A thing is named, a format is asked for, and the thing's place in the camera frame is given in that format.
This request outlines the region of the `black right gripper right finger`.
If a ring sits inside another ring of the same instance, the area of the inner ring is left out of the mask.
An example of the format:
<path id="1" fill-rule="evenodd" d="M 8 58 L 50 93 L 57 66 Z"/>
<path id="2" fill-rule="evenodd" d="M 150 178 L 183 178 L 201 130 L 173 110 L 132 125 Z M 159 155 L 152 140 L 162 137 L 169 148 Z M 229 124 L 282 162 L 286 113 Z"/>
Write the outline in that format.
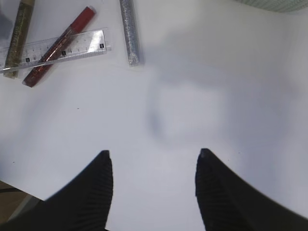
<path id="1" fill-rule="evenodd" d="M 306 231 L 307 218 L 271 200 L 211 150 L 197 159 L 195 196 L 207 231 Z"/>

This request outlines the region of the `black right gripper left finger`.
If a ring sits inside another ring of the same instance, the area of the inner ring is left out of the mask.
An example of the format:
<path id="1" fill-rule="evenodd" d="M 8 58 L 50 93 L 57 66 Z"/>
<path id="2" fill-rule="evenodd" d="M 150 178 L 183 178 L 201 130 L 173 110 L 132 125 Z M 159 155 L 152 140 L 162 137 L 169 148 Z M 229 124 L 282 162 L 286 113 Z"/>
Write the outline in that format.
<path id="1" fill-rule="evenodd" d="M 113 198 L 109 151 L 101 151 L 49 199 L 1 225 L 2 231 L 104 231 Z"/>

